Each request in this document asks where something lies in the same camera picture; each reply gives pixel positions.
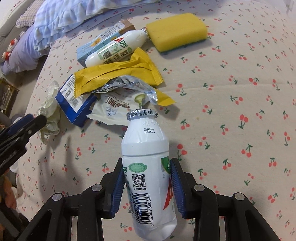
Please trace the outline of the person's left hand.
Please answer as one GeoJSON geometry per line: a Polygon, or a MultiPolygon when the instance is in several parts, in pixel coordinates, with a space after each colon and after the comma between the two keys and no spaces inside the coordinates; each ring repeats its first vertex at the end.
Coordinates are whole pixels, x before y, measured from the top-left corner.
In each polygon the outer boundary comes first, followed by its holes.
{"type": "Polygon", "coordinates": [[[1,200],[5,201],[7,208],[16,209],[16,198],[12,189],[12,183],[8,177],[10,169],[6,170],[3,175],[1,175],[1,200]]]}

